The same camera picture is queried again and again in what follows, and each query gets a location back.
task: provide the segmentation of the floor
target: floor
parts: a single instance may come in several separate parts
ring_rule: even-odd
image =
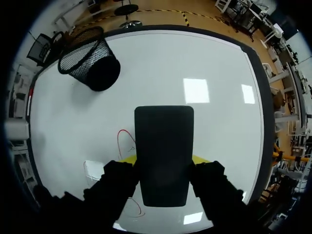
[[[242,43],[245,43],[246,45],[256,50],[260,60],[263,63],[268,63],[272,67],[273,73],[277,74],[277,70],[267,52],[267,49],[265,49],[260,42],[260,39],[264,38],[262,33],[260,31],[256,31],[253,37],[254,42],[252,42],[252,40],[247,35],[241,32],[236,33],[231,26],[218,21],[217,19],[220,19],[223,16],[221,12],[215,7],[215,0],[132,0],[131,3],[137,4],[139,6],[139,12],[135,12],[129,15],[129,20],[139,20],[143,23],[143,25],[174,24],[186,26],[187,23],[189,23],[190,27],[206,29],[226,35]],[[77,20],[78,24],[76,25],[73,34],[77,34],[79,31],[93,26],[101,26],[105,31],[118,29],[119,25],[126,21],[124,16],[112,17],[114,15],[114,10],[119,6],[121,6],[120,2],[113,2],[113,0],[108,0],[101,5],[103,12],[93,18],[91,17],[90,13],[86,11]],[[187,22],[181,12],[165,10],[177,10],[185,12],[184,14]],[[275,82],[271,84],[271,86],[277,89],[284,88],[282,81]],[[289,113],[287,105],[285,105],[285,109],[286,113]],[[277,137],[279,138],[280,148],[285,152],[285,154],[291,155],[291,138],[287,135],[287,132],[281,131],[277,133]]]

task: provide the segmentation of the white cable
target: white cable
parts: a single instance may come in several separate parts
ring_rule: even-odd
[[[298,172],[300,172],[301,174],[303,173],[302,171],[300,171],[300,170],[298,169],[298,167],[297,167],[297,164],[296,164],[296,163],[294,164],[294,167],[296,168],[296,170],[297,170]]]

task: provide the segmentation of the mesh wastebasket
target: mesh wastebasket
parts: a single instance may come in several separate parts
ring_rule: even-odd
[[[94,91],[111,87],[119,76],[120,63],[103,34],[101,27],[78,34],[62,53],[58,71],[71,75]]]

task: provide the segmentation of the white tabletop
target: white tabletop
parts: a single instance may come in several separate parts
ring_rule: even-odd
[[[91,91],[61,75],[56,63],[36,82],[31,142],[44,186],[52,195],[68,191],[83,199],[88,188],[84,161],[119,160],[117,133],[126,129],[135,138],[136,107],[190,105],[195,115],[193,154],[218,160],[248,202],[261,163],[264,126],[259,88],[246,53],[227,41],[181,31],[132,32],[107,40],[121,64],[120,76],[108,90]],[[123,158],[135,154],[126,133],[120,134],[119,143]],[[145,215],[131,217],[138,208],[129,199],[117,221],[125,230],[187,233],[212,226],[192,186],[184,207],[145,207],[140,185],[134,199]]]

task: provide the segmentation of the office chair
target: office chair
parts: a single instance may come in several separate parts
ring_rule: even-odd
[[[46,62],[53,59],[52,57],[60,54],[61,49],[58,48],[58,51],[56,51],[56,47],[54,47],[54,41],[59,35],[61,36],[59,40],[61,40],[64,35],[63,32],[56,33],[52,38],[41,33],[30,48],[27,58],[35,61],[37,63],[37,66],[43,67]]]
[[[132,14],[133,12],[138,10],[138,5],[131,4],[129,0],[128,5],[123,5],[123,0],[114,0],[115,2],[121,1],[122,6],[117,8],[115,10],[115,15],[116,16],[126,16],[126,22],[121,24],[119,27],[120,28],[131,28],[131,27],[136,27],[136,26],[142,26],[142,22],[138,20],[132,20],[128,21],[128,15]]]

